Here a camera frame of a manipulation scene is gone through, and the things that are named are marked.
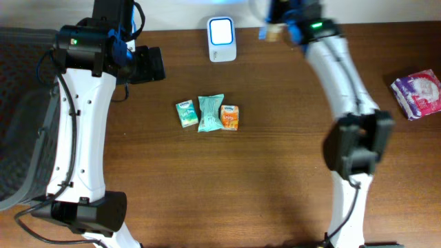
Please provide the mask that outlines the pink purple tissue pack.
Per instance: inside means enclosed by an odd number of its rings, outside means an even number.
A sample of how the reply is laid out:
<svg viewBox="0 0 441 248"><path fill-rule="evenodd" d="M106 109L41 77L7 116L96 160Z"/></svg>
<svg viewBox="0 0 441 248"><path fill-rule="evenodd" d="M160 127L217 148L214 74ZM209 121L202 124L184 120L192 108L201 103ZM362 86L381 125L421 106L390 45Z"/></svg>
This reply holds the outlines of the pink purple tissue pack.
<svg viewBox="0 0 441 248"><path fill-rule="evenodd" d="M423 70L396 79L390 88L410 121L440 111L440 80L433 70Z"/></svg>

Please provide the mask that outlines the small orange tissue packet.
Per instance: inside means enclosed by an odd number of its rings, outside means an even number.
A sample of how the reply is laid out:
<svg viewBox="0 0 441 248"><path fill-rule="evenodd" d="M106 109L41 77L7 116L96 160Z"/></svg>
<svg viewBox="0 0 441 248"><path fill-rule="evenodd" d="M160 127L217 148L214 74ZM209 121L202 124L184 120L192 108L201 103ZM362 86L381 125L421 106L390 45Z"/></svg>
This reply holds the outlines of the small orange tissue packet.
<svg viewBox="0 0 441 248"><path fill-rule="evenodd" d="M238 129L239 108L236 105L222 105L220 107L220 120L224 130Z"/></svg>

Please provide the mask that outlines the small green tissue packet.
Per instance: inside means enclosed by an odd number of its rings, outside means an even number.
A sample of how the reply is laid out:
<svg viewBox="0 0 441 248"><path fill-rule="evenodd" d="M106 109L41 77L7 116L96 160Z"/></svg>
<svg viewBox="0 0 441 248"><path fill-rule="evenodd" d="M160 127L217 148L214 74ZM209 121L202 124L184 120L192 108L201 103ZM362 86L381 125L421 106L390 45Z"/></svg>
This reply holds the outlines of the small green tissue packet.
<svg viewBox="0 0 441 248"><path fill-rule="evenodd" d="M198 124L198 116L192 100L177 103L176 110L183 128Z"/></svg>

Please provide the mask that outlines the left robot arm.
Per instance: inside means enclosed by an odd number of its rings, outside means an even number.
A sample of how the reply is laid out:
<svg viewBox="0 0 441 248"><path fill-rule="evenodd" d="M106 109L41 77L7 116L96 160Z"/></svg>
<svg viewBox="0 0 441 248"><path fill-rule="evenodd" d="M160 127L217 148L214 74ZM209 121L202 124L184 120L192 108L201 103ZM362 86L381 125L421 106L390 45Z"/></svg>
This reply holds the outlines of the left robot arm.
<svg viewBox="0 0 441 248"><path fill-rule="evenodd" d="M161 50L135 44L142 11L131 0L95 1L92 16L63 26L50 51L60 93L57 150L45 194L28 213L83 244L139 246L125 224L127 196L105 186L103 151L116 86L165 78Z"/></svg>

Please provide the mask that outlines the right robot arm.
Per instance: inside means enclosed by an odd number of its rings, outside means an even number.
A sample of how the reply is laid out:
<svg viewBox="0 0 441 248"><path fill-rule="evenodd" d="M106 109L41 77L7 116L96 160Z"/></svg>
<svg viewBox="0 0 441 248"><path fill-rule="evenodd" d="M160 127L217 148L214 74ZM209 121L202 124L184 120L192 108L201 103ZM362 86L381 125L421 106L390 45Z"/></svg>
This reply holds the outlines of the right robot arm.
<svg viewBox="0 0 441 248"><path fill-rule="evenodd" d="M320 80L334 119L322 145L333 180L330 225L312 247L366 247L363 223L369 188L394 120L369 95L338 24L322 16L319 1L271 0L262 35L285 28Z"/></svg>

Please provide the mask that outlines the white tube with gold cap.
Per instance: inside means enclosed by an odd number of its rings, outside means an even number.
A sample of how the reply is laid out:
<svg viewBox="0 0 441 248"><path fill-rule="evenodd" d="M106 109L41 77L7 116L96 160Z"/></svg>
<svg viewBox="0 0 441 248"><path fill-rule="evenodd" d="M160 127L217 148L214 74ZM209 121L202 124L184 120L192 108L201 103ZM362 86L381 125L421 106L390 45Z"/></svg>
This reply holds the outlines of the white tube with gold cap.
<svg viewBox="0 0 441 248"><path fill-rule="evenodd" d="M284 23L264 23L259 29L258 38L266 42L276 42L281 38L284 28Z"/></svg>

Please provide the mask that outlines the teal wet wipes packet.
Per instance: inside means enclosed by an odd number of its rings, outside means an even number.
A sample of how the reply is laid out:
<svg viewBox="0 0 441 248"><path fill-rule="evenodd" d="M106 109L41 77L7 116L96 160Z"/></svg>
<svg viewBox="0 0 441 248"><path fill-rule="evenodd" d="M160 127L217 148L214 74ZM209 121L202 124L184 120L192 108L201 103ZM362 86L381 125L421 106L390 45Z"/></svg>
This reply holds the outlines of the teal wet wipes packet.
<svg viewBox="0 0 441 248"><path fill-rule="evenodd" d="M217 94L213 96L200 96L198 98L201 111L201 121L198 126L198 132L211 132L223 128L219 117L219 109L224 97L224 94Z"/></svg>

